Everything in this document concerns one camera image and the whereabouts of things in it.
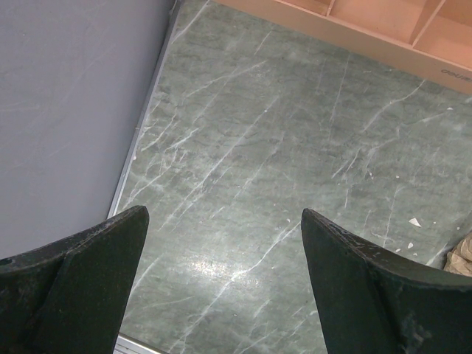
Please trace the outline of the brown paper wrapped roll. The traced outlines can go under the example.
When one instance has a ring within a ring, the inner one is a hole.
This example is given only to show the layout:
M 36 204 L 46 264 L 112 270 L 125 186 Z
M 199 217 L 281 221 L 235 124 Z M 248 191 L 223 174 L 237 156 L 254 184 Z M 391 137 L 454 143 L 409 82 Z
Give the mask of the brown paper wrapped roll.
M 472 277 L 472 234 L 467 234 L 448 254 L 444 271 Z

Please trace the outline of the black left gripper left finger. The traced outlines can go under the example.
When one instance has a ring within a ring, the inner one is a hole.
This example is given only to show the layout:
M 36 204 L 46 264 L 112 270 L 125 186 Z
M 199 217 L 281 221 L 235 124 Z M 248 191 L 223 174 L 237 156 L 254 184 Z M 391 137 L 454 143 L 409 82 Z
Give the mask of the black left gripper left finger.
M 1 352 L 112 353 L 148 224 L 133 206 L 1 260 Z

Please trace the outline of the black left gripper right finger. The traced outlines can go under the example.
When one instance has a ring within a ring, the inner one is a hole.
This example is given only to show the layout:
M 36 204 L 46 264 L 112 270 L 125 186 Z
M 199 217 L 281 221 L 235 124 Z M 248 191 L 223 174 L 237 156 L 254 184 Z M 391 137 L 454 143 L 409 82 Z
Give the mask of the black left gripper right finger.
M 312 209 L 301 231 L 329 353 L 471 352 L 471 278 L 401 257 Z

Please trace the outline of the orange plastic file organizer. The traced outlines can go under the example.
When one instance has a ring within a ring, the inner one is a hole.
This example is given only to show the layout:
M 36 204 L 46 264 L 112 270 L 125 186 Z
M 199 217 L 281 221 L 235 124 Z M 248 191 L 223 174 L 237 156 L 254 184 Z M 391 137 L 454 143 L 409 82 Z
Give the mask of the orange plastic file organizer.
M 224 1 L 223 5 L 471 93 L 471 2 Z

